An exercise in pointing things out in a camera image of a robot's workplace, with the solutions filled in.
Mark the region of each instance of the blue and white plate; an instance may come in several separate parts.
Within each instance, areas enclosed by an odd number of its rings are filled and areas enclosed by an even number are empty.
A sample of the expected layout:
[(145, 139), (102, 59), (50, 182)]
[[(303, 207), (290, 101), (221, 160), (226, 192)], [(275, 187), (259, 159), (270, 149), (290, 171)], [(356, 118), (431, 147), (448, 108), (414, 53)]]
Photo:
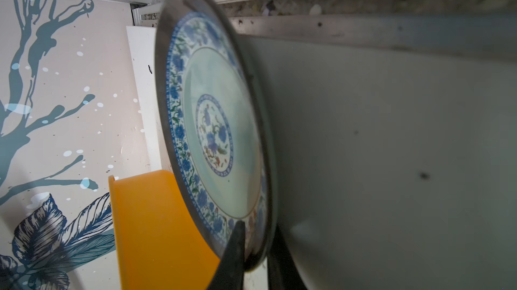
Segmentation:
[(246, 256), (258, 264), (273, 221), (260, 114), (224, 28), (227, 20), (210, 4), (165, 2), (155, 64), (162, 126), (174, 174), (202, 235), (222, 256), (235, 222), (244, 221)]

